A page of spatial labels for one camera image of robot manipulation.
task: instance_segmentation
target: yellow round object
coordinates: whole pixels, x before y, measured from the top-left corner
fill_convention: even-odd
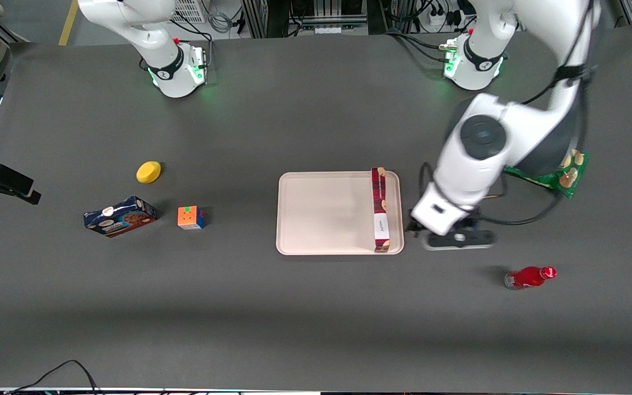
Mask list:
[[[151,183],[160,177],[160,163],[151,160],[150,162],[143,163],[138,167],[136,172],[136,179],[139,183]]]

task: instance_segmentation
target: plastic bottle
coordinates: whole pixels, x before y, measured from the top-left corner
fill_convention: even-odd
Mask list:
[[[556,275],[557,270],[554,267],[527,267],[508,273],[504,278],[504,283],[509,290],[524,290],[540,287],[545,280],[554,278]]]

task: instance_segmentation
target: tray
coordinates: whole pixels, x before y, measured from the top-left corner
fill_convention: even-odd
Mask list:
[[[394,255],[404,248],[399,177],[386,172],[388,252],[374,252],[370,172],[284,173],[276,249],[283,255]]]

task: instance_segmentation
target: dark gray table surface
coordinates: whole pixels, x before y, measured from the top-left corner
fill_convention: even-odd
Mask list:
[[[490,225],[490,250],[428,252],[407,235],[379,257],[280,255],[276,195],[284,172],[384,166],[416,203],[419,164],[472,93],[393,38],[217,42],[213,83],[178,100],[130,46],[15,52],[0,162],[43,198],[0,196],[0,386],[77,358],[103,387],[632,393],[632,26],[607,33],[571,201]],[[509,53],[488,91],[524,100],[554,60],[527,33]],[[146,160],[165,163],[151,185],[134,178]],[[163,217],[115,239],[83,227],[134,194]],[[521,218],[548,199],[511,180],[483,207]],[[182,205],[211,224],[176,227]],[[506,268],[531,264],[559,276],[503,288]],[[45,384],[85,379],[66,368]]]

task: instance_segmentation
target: snack box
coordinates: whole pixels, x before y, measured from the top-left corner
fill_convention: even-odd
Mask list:
[[[103,210],[84,213],[84,226],[113,238],[157,219],[155,207],[137,196],[131,196],[117,205]]]

